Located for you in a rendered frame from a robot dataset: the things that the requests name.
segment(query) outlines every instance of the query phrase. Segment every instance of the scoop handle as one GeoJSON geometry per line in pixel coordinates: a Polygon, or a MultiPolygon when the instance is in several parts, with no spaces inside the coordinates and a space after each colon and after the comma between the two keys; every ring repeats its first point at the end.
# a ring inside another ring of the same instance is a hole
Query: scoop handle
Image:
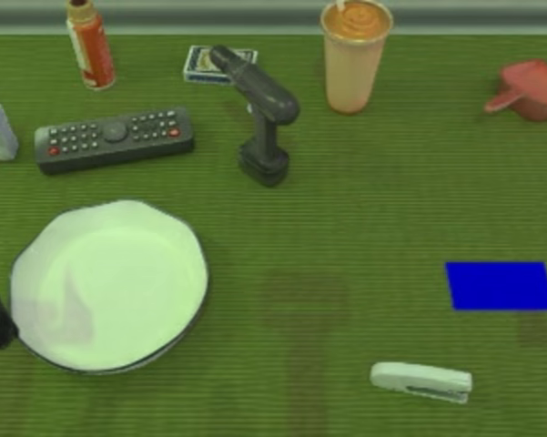
{"type": "Polygon", "coordinates": [[[517,102],[522,97],[524,97],[524,94],[521,91],[515,88],[510,88],[507,91],[498,94],[488,103],[486,103],[483,110],[488,114],[499,112],[502,109],[505,109],[506,107],[511,105],[512,103],[517,102]]]}

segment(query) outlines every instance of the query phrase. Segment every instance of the plastic cup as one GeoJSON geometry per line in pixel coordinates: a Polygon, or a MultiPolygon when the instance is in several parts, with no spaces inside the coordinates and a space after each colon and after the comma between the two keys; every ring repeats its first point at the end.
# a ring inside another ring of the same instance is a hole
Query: plastic cup
{"type": "Polygon", "coordinates": [[[320,24],[328,104],[341,114],[356,114],[370,100],[392,14],[373,0],[349,0],[342,11],[327,5],[320,24]]]}

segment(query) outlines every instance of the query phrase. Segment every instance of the white stapler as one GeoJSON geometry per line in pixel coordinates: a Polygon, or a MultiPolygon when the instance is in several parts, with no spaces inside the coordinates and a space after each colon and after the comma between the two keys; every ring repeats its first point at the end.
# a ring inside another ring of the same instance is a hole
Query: white stapler
{"type": "Polygon", "coordinates": [[[468,372],[406,362],[377,362],[370,381],[382,389],[455,403],[467,403],[472,387],[468,372]]]}

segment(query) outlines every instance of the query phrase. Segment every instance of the bottle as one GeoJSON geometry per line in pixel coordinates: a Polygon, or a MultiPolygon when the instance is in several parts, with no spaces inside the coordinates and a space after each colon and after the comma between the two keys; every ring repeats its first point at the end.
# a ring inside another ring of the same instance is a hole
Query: bottle
{"type": "Polygon", "coordinates": [[[103,28],[103,18],[92,0],[67,0],[66,16],[66,26],[83,82],[95,91],[109,88],[116,81],[116,71],[103,28]]]}

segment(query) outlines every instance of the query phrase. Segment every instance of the blue block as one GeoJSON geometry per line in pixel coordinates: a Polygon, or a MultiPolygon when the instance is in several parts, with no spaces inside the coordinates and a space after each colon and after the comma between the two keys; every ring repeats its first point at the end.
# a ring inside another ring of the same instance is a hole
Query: blue block
{"type": "Polygon", "coordinates": [[[447,262],[445,269],[455,310],[547,310],[543,262],[447,262]]]}

